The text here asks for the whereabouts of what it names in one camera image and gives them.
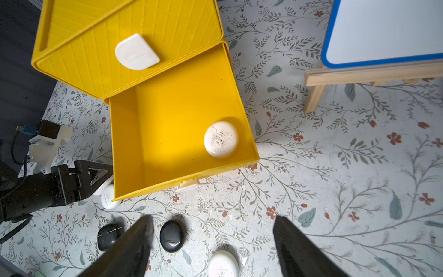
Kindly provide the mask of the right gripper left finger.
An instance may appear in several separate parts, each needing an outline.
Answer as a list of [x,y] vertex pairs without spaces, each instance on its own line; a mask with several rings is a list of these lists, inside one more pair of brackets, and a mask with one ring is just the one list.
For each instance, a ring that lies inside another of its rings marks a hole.
[[154,238],[153,217],[142,216],[81,277],[143,277]]

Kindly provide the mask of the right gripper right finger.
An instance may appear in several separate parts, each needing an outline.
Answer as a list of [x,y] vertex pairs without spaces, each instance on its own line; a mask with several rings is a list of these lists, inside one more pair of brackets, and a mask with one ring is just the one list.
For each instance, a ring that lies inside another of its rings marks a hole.
[[288,218],[277,216],[273,237],[284,277],[346,277],[347,274]]

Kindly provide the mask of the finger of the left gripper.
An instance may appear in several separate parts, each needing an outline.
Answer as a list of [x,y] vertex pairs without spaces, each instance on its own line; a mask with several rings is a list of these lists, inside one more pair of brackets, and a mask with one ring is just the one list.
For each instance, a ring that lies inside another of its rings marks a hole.
[[75,169],[79,199],[87,199],[92,196],[114,174],[113,165],[87,160],[75,161]]

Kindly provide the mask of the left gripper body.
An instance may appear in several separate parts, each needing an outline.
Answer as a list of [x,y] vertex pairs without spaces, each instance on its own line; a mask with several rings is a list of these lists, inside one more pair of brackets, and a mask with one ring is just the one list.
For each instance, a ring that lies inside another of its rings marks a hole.
[[50,174],[33,174],[18,178],[15,171],[1,165],[1,221],[20,219],[47,207],[62,207],[76,200],[76,169],[67,165],[51,168]]

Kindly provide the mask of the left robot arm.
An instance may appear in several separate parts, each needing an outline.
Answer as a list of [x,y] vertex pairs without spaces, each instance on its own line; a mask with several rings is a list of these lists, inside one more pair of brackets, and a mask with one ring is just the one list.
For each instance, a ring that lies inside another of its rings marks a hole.
[[1,237],[1,243],[14,237],[33,217],[33,213],[48,207],[63,207],[91,197],[113,176],[113,166],[88,160],[75,161],[74,168],[58,165],[50,173],[27,174],[29,156],[22,162],[24,175],[1,161],[1,223],[20,222]]

